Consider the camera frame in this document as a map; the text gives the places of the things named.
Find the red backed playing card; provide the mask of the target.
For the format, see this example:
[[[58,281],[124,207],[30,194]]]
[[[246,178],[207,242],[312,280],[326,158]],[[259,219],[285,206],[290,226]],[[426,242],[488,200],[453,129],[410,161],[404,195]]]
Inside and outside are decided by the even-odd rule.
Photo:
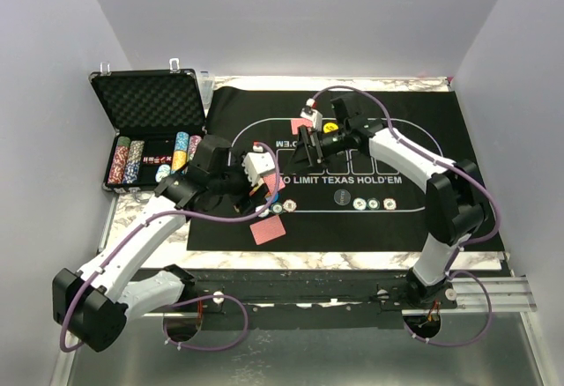
[[[256,245],[263,245],[286,234],[286,229],[279,215],[253,223],[249,226]]]
[[[298,134],[299,127],[302,125],[302,120],[300,118],[293,118],[291,120],[291,131],[294,136]]]

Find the yellow big blind button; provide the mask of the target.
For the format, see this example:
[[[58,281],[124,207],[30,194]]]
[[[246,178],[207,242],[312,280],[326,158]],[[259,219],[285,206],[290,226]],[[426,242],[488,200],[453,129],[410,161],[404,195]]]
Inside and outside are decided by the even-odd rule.
[[[325,134],[330,134],[338,131],[339,131],[339,127],[335,122],[327,122],[323,126],[323,132]]]

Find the green white poker chip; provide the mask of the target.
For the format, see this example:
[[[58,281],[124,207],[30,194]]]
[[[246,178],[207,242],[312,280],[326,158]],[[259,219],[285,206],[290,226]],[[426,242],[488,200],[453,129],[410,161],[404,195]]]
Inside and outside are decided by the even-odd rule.
[[[377,199],[375,198],[370,198],[367,201],[367,206],[371,209],[371,210],[377,210],[380,207],[380,203]]]
[[[273,214],[279,215],[284,212],[284,207],[281,203],[275,203],[270,208]]]

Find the red white poker chip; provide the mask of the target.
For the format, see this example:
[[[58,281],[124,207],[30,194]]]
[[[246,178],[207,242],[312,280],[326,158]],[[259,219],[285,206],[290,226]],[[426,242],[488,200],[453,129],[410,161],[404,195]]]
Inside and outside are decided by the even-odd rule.
[[[297,209],[297,204],[292,199],[287,199],[283,203],[283,209],[285,212],[294,212]]]
[[[385,198],[382,202],[383,208],[387,211],[394,211],[397,208],[397,202],[393,198]]]

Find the black dealer button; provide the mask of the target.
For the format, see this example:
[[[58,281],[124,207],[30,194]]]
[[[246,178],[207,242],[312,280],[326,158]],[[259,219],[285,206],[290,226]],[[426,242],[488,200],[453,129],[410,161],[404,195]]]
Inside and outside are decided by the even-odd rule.
[[[335,191],[333,198],[337,205],[347,206],[352,200],[352,195],[347,189],[338,189]]]

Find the red backed card deck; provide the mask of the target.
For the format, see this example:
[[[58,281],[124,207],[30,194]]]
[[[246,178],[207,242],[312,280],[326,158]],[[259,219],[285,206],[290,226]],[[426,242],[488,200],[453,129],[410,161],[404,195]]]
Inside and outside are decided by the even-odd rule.
[[[282,175],[276,176],[275,173],[264,176],[262,180],[271,194],[274,192],[275,189],[281,190],[286,186],[283,176]]]

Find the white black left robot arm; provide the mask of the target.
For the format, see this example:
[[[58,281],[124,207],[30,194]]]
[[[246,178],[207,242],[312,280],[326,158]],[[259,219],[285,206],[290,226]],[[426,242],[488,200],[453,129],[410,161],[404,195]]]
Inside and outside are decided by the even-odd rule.
[[[83,264],[60,270],[52,282],[53,318],[60,325],[59,347],[64,353],[86,345],[95,352],[108,349],[126,324],[157,308],[201,315],[206,301],[243,303],[224,293],[203,293],[195,278],[175,264],[142,281],[132,278],[173,233],[195,219],[222,224],[251,221],[272,204],[275,194],[264,178],[281,179],[275,152],[254,143],[242,161],[229,162],[231,145],[207,135],[193,160],[164,177],[122,239]]]

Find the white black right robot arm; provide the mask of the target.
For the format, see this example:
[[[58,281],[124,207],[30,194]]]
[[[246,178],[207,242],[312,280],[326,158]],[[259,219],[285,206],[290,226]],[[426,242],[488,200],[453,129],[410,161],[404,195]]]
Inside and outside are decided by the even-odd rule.
[[[406,275],[405,297],[415,308],[435,301],[465,243],[488,218],[486,191],[477,165],[432,153],[402,135],[390,116],[369,120],[345,96],[332,100],[337,129],[323,131],[315,99],[301,109],[309,126],[298,128],[286,172],[305,174],[341,152],[356,150],[405,175],[425,195],[427,238],[418,261]]]

